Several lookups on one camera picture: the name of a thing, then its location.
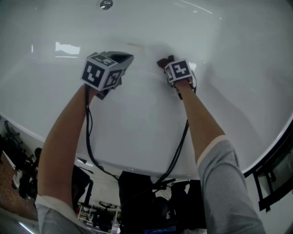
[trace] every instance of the black and white cube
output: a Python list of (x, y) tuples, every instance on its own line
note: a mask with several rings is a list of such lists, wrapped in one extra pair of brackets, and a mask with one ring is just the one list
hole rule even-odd
[(113, 88), (117, 85), (123, 69), (114, 60), (93, 53), (87, 57), (81, 79), (98, 91)]
[(169, 63), (165, 67), (165, 72), (169, 83), (173, 85), (175, 81), (192, 76), (188, 61), (186, 59), (177, 60)]

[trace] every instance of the person's right arm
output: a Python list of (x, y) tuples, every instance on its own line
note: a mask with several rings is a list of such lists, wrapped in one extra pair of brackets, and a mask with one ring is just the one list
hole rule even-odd
[(175, 86), (182, 95), (190, 125), (208, 233), (265, 233), (248, 196), (235, 150), (224, 131), (186, 80)]

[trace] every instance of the person's left arm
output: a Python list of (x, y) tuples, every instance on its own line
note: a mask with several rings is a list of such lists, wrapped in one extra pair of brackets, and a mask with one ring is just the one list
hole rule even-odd
[[(77, 143), (86, 115), (85, 85), (59, 115), (46, 138), (38, 167), (38, 194), (72, 207), (71, 178)], [(89, 102), (98, 91), (89, 89)]]

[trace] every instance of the black pants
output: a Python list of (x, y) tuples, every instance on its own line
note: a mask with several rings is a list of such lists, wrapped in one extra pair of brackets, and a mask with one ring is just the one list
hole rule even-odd
[[(188, 183), (190, 188), (186, 194), (184, 190)], [(122, 230), (126, 234), (138, 234), (143, 230), (165, 225), (162, 210), (155, 202), (156, 196), (151, 189), (148, 190), (152, 186), (149, 176), (123, 171), (118, 185), (124, 226)], [(180, 233), (185, 229), (205, 229), (206, 219), (200, 181), (175, 183), (171, 191), (168, 207), (176, 213), (177, 232)]]

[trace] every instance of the gray sleeve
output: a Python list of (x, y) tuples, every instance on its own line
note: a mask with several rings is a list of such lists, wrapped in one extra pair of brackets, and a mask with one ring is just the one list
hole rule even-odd
[(41, 234), (93, 234), (82, 227), (79, 227), (59, 212), (46, 206), (37, 204), (38, 223)]
[(229, 141), (216, 144), (201, 161), (198, 171), (208, 233), (265, 233)]

